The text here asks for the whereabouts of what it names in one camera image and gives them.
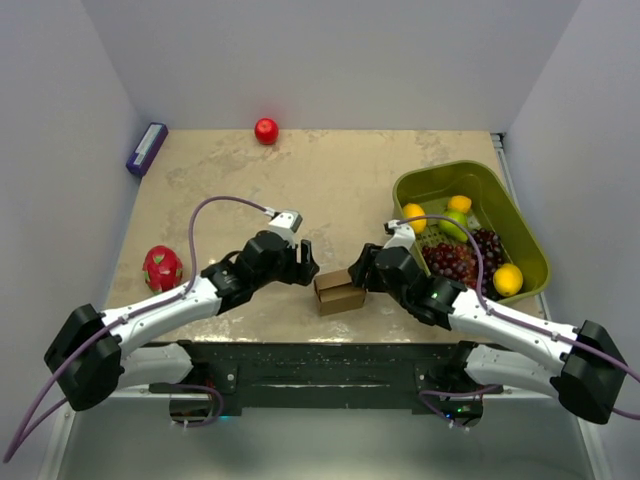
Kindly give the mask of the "orange in basket front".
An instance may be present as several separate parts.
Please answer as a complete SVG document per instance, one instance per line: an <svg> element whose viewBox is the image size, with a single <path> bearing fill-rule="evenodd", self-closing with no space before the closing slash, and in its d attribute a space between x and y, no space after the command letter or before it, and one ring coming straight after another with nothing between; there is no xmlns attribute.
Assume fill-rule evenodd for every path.
<svg viewBox="0 0 640 480"><path fill-rule="evenodd" d="M413 229L416 235L422 234L427 226L428 220L425 218L425 211L416 203L408 203L402 209L405 218L409 218L409 226Z"/></svg>

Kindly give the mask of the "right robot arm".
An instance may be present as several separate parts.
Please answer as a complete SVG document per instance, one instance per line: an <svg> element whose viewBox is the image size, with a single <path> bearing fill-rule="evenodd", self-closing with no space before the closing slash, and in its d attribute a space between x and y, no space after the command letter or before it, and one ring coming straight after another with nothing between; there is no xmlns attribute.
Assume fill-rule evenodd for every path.
<svg viewBox="0 0 640 480"><path fill-rule="evenodd" d="M459 393L474 386L514 386L556 398L575 416L606 424L626 376L626 361L600 324L541 321L486 300L464 284L427 274L404 247L367 244L348 269L354 286L386 293L419 322L486 338L445 369Z"/></svg>

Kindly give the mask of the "purple white rectangular box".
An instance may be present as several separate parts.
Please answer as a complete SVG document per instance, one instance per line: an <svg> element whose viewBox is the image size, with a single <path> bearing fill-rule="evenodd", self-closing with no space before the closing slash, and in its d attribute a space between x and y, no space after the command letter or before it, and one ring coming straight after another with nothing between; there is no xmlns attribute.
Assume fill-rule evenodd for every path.
<svg viewBox="0 0 640 480"><path fill-rule="evenodd" d="M165 124L150 123L126 162L127 170L135 176L144 177L168 134Z"/></svg>

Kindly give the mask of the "olive green plastic basket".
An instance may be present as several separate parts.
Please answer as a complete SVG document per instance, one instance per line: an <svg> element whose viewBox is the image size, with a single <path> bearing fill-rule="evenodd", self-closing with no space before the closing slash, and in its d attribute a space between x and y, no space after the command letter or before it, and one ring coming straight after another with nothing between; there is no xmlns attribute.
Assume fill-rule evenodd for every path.
<svg viewBox="0 0 640 480"><path fill-rule="evenodd" d="M427 214L441 214L455 195L471 199L469 227L496 232L505 260L523 274L519 293L499 302L515 307L544 291L550 281L547 257L500 178L483 164L456 161L402 175L392 190L394 214L402 217L408 203L420 205Z"/></svg>

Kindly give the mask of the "red apple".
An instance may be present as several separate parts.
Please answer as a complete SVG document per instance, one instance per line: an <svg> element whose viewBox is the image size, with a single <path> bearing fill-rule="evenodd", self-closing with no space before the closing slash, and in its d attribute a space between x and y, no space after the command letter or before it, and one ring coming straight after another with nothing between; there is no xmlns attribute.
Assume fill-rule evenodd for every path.
<svg viewBox="0 0 640 480"><path fill-rule="evenodd" d="M254 126L254 136L262 145L273 145L279 137L279 126L276 121L271 118L261 118Z"/></svg>

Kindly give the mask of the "orange in basket back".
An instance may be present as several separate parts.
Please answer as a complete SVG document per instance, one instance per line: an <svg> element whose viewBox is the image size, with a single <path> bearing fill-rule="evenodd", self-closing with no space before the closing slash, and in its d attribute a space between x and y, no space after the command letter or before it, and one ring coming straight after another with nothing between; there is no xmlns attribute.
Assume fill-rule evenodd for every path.
<svg viewBox="0 0 640 480"><path fill-rule="evenodd" d="M447 204L448 210L454 210L467 214L472 208L472 200L464 195L452 196Z"/></svg>

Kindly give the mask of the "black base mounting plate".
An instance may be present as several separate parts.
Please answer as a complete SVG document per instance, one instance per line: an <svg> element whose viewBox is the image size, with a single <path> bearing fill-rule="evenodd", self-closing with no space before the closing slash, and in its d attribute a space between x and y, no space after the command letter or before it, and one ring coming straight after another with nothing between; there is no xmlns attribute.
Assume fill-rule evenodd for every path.
<svg viewBox="0 0 640 480"><path fill-rule="evenodd" d="M481 417L481 400L501 387L464 371L474 343L211 343L182 342L192 368L183 380L150 390L194 393L212 387L223 412L248 408L395 409L466 424Z"/></svg>

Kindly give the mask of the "green pear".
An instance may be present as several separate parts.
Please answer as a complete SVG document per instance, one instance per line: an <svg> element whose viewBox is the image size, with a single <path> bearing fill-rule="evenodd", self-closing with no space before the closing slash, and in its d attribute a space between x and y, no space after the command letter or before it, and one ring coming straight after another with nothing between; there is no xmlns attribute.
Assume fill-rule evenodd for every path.
<svg viewBox="0 0 640 480"><path fill-rule="evenodd" d="M440 231L451 239L466 243L468 241L466 214L455 209L449 209L445 210L442 215L446 217L446 219L440 219L438 221Z"/></svg>

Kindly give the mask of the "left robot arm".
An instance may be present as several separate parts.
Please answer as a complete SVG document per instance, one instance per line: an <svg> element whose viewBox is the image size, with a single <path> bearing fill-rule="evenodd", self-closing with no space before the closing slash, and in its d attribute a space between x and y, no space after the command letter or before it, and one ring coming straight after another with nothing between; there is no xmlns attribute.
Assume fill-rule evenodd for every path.
<svg viewBox="0 0 640 480"><path fill-rule="evenodd" d="M173 290L103 312L90 304L74 309L44 361L73 410L88 410L117 390L124 360L148 342L244 305L270 283L307 286L318 272L309 240L290 245L263 230Z"/></svg>

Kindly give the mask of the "red dragon fruit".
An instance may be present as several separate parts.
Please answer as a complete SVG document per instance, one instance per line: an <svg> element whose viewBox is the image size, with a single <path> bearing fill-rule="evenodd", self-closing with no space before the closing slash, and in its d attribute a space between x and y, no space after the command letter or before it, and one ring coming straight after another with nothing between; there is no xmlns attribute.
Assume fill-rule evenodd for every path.
<svg viewBox="0 0 640 480"><path fill-rule="evenodd" d="M154 294L177 287L183 276L183 264L177 254L164 245L152 247L142 265L144 281Z"/></svg>

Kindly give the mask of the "brown cardboard box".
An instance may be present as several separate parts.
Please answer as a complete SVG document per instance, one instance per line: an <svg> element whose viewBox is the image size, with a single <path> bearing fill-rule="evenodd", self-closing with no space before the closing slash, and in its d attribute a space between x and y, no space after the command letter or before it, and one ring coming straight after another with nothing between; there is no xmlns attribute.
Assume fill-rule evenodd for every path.
<svg viewBox="0 0 640 480"><path fill-rule="evenodd" d="M314 278L313 285L320 316L352 311L364 306L366 291L353 285L346 269L319 274Z"/></svg>

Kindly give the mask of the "orange in basket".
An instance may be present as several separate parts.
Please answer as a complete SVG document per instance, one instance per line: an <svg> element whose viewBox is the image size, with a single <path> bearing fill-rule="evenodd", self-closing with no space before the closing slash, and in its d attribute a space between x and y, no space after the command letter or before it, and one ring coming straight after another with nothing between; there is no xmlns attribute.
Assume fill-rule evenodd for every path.
<svg viewBox="0 0 640 480"><path fill-rule="evenodd" d="M452 196L447 204L448 210L454 210L467 214L472 208L472 200L464 195Z"/></svg>
<svg viewBox="0 0 640 480"><path fill-rule="evenodd" d="M425 218L425 211L416 203L408 203L402 209L405 218L409 218L409 226L413 229L416 235L422 234L427 226L428 220Z"/></svg>
<svg viewBox="0 0 640 480"><path fill-rule="evenodd" d="M521 270L511 263L503 264L493 274L494 288L500 296L505 298L518 294L523 282Z"/></svg>

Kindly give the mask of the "dark red grape bunch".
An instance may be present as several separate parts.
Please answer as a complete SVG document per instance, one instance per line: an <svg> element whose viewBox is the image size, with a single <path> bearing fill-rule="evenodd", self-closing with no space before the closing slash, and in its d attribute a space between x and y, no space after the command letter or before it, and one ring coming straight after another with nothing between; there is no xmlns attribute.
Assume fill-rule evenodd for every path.
<svg viewBox="0 0 640 480"><path fill-rule="evenodd" d="M444 276L470 289L481 287L483 296L493 301L501 300L493 285L493 274L506 263L506 256L500 237L492 230L484 228L471 232L480 255L470 242L435 246L423 246L421 253L432 274Z"/></svg>

